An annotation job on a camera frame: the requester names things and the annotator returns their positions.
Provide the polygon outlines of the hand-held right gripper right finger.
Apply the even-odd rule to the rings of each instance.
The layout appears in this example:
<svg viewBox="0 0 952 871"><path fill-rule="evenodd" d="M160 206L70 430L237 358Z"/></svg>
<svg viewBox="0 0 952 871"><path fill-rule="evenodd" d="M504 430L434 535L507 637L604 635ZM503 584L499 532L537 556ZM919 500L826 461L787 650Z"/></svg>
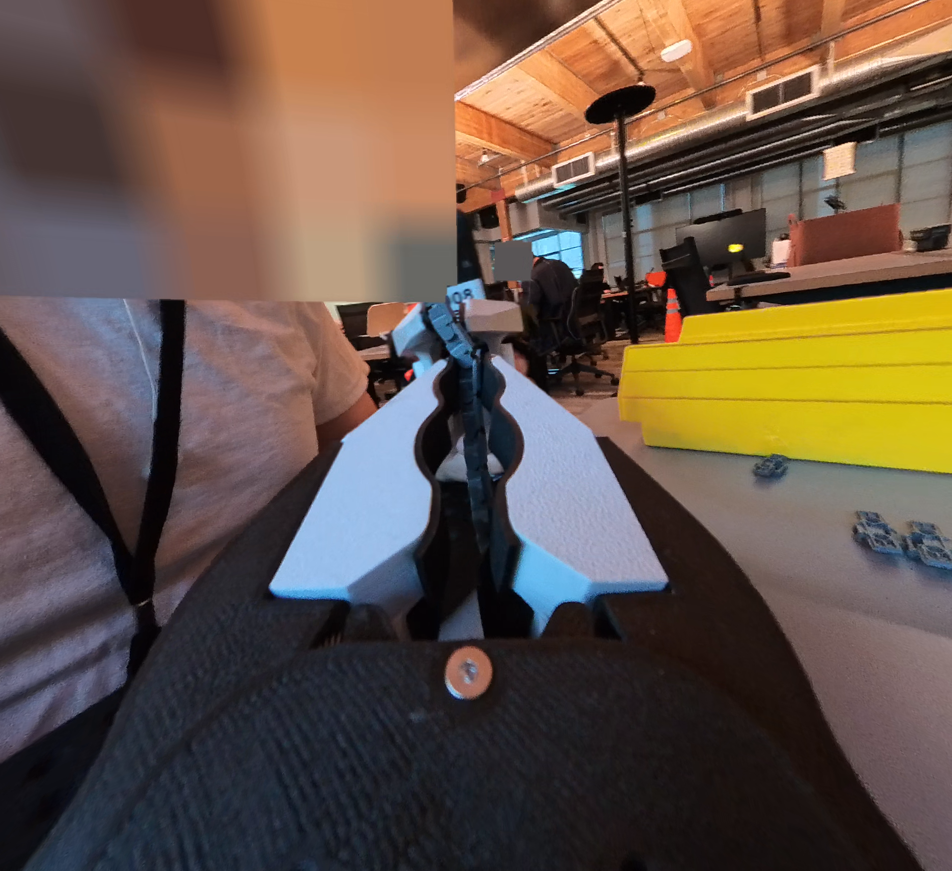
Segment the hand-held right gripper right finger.
<svg viewBox="0 0 952 871"><path fill-rule="evenodd" d="M493 574L540 637L565 603L658 592L668 577L595 435L500 356L485 371L489 451L502 466Z"/></svg>

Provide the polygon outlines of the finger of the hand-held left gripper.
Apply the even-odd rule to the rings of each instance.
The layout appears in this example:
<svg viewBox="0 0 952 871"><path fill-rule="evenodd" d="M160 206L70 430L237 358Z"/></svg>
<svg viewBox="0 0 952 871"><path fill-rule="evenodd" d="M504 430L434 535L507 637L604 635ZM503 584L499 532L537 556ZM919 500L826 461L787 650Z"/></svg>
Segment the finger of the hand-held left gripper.
<svg viewBox="0 0 952 871"><path fill-rule="evenodd" d="M463 324L472 338L486 346L490 355L517 366L512 340L523 333L523 316L518 304L479 298L466 300Z"/></svg>
<svg viewBox="0 0 952 871"><path fill-rule="evenodd" d="M441 338L427 317L426 305L413 305L390 332L394 354L411 363L413 377L419 378L441 360Z"/></svg>

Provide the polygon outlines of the black office chair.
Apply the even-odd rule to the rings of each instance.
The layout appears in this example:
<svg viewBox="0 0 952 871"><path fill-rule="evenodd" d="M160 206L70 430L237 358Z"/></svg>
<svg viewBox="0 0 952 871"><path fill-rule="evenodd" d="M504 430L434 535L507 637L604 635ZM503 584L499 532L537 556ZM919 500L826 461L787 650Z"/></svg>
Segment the black office chair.
<svg viewBox="0 0 952 871"><path fill-rule="evenodd" d="M585 394L580 381L582 374L608 379L614 396L620 384L615 374L597 365L596 356L606 339L601 319L602 294L601 282L579 282L565 316L552 322L556 341L549 354L552 365L548 372L549 379L555 385L560 385L565 377L571 377L577 397Z"/></svg>
<svg viewBox="0 0 952 871"><path fill-rule="evenodd" d="M693 237L661 248L660 259L665 283L675 292L682 319L721 311L720 304L708 300L710 283Z"/></svg>

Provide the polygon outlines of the metal air duct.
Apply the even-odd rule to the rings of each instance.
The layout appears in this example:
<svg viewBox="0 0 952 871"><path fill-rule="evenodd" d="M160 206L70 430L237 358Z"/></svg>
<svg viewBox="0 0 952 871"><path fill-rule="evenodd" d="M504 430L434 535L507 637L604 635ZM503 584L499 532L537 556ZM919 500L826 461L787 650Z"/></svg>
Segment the metal air duct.
<svg viewBox="0 0 952 871"><path fill-rule="evenodd" d="M714 183L857 131L950 110L949 30L833 68L819 66L820 95L799 106L748 121L745 93L736 103L628 143L630 199Z"/></svg>

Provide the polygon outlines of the black computer monitor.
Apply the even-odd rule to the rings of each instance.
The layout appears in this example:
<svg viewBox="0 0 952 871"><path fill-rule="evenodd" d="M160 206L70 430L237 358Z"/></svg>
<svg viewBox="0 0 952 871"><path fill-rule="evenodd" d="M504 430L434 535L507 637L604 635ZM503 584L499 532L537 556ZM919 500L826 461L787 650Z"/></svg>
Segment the black computer monitor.
<svg viewBox="0 0 952 871"><path fill-rule="evenodd" d="M767 257L767 217L765 209L717 214L676 228L676 242L692 238L707 270L730 270L738 263L750 270Z"/></svg>

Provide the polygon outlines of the grey desk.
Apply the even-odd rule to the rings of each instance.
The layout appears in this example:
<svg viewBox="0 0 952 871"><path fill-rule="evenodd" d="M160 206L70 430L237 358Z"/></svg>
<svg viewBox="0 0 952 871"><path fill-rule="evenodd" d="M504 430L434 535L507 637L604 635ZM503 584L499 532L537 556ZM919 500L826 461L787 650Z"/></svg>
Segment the grey desk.
<svg viewBox="0 0 952 871"><path fill-rule="evenodd" d="M580 419L610 437L726 548L800 657L827 721L924 869L951 868L950 571L875 556L858 510L898 530L951 527L947 474L650 448L614 400Z"/></svg>

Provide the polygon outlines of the yellow plastic bin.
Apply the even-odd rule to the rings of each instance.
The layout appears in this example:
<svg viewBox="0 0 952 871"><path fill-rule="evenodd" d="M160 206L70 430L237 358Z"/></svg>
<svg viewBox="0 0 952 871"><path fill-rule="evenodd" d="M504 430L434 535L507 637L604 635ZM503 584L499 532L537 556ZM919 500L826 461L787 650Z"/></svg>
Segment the yellow plastic bin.
<svg viewBox="0 0 952 871"><path fill-rule="evenodd" d="M646 445L951 471L951 290L684 318L625 350Z"/></svg>

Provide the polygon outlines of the brown desk partition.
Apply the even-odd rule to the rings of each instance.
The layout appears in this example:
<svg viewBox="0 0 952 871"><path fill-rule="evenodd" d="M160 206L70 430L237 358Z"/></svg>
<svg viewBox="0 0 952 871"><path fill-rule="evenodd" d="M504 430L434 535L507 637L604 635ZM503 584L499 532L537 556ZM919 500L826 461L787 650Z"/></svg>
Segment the brown desk partition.
<svg viewBox="0 0 952 871"><path fill-rule="evenodd" d="M900 204L794 220L787 267L793 269L902 249Z"/></svg>

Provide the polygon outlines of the person's pale shirt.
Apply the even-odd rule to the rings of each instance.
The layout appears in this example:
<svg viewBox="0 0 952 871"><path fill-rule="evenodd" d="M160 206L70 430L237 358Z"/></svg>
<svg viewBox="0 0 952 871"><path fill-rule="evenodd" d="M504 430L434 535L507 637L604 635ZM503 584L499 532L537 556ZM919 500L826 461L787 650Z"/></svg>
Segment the person's pale shirt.
<svg viewBox="0 0 952 871"><path fill-rule="evenodd" d="M2 297L2 330L89 454L125 542L145 503L157 301ZM323 303L188 302L178 465L156 557L165 624L218 552L317 454L367 368ZM2 412L2 759L125 684L133 612L101 530Z"/></svg>

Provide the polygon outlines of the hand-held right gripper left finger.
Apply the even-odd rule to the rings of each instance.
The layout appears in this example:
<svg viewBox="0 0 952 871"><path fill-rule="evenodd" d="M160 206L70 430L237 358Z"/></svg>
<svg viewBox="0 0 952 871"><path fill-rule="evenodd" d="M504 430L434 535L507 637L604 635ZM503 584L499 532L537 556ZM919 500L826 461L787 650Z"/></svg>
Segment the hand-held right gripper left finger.
<svg viewBox="0 0 952 871"><path fill-rule="evenodd" d="M452 452L453 366L440 359L347 435L269 583L277 598L381 607L425 600L438 627L462 607L435 475Z"/></svg>

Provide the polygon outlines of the black floor lamp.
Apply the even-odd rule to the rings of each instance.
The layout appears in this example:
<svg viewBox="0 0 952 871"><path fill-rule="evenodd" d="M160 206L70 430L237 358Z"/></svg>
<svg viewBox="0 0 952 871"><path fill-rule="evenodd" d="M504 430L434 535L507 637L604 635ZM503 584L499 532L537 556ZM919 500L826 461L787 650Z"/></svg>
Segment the black floor lamp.
<svg viewBox="0 0 952 871"><path fill-rule="evenodd" d="M634 249L631 208L628 193L628 161L626 155L626 121L645 111L655 100L656 91L643 81L608 92L593 101L585 118L593 126L612 123L616 136L617 175L621 196L622 225L625 249L626 322L629 341L639 342L635 302Z"/></svg>

